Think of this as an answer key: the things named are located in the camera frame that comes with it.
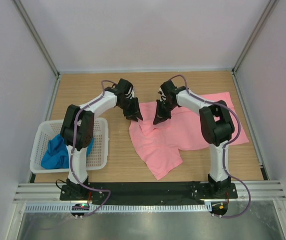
black strip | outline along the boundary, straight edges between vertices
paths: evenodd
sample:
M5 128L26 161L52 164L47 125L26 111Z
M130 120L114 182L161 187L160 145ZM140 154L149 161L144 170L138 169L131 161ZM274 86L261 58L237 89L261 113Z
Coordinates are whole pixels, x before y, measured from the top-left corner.
M29 179L30 184L34 183L35 177L36 177L36 175L34 173L32 173L31 178Z
M159 206L159 205L195 205L203 204L203 199L225 199L225 193L212 196L208 184L195 181L184 182L92 182L95 189L109 189L111 196L108 205ZM228 190L229 198L238 197L235 184ZM101 204L108 193L92 192L94 204Z
M266 169L264 168L264 166L261 166L261 171L262 171L263 179L264 180L269 180L268 176L267 176Z

white laundry basket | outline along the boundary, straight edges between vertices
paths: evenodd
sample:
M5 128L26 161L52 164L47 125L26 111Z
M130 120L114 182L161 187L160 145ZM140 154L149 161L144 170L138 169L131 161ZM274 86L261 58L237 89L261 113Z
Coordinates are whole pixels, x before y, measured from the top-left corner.
M33 149L31 153L31 162L29 168L34 174L44 173L62 173L69 171L67 168L44 169L41 167L41 161L47 151L48 141L52 140L60 133L63 120L51 120L42 122L37 130ZM86 159L87 170L98 170L105 167L108 155L108 126L106 119L99 117L94 122L94 143L91 153Z

folded cloth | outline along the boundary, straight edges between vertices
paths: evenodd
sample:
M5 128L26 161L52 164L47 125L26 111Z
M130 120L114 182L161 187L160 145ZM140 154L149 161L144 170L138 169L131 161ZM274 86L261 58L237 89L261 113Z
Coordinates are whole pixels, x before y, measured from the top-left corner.
M87 147L86 156L88 156L93 147L94 138ZM67 169L69 168L67 147L60 134L56 135L48 142L47 151L42 158L41 166L45 169Z
M214 102L224 100L227 106L235 111L229 92L208 94L202 97ZM185 107L176 107L171 112L171 119L153 125L156 102L140 103L139 107L144 120L132 121L129 135L137 154L157 180L183 162L179 150L199 150L209 146L202 136L198 114ZM235 126L233 138L238 128L236 119L233 115L231 117ZM242 128L240 136L232 145L248 142Z

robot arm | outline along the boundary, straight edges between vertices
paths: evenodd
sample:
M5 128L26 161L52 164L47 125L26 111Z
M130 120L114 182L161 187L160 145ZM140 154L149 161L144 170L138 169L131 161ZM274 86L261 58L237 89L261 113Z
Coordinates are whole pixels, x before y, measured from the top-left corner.
M211 169L208 174L209 189L213 195L222 195L231 184L231 178L226 174L228 170L228 145L224 145L232 138L235 131L231 116L225 108L209 104L211 101L204 99L185 86L176 87L171 80L164 82L157 100L156 114L153 124L161 123L171 118L171 110L175 107L186 107L200 116L202 135L210 145ZM224 101L217 103L226 106Z
M68 156L70 160L73 138L75 118L77 113L83 109L79 115L76 131L76 144L73 153L73 162L69 167L67 186L64 188L64 194L61 199L82 198L88 191L78 184L73 176L74 174L84 184L88 184L88 174L86 170L86 150L93 139L94 120L102 113L115 106L123 109L123 114L128 120L143 120L140 113L138 98L135 97L133 85L124 79L120 79L118 84L113 87L105 88L104 92L85 104L80 106L70 105L67 108L63 125L61 128L61 136L66 144Z

gray floor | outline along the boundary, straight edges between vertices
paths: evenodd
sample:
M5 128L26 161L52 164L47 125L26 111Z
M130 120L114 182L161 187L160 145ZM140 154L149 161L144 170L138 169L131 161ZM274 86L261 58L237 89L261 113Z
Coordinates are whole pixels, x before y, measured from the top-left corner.
M231 202L228 215L246 202ZM272 201L255 201L243 216L218 219L208 212L109 213L66 220L70 213L27 213L19 240L284 240ZM51 230L39 228L55 227Z

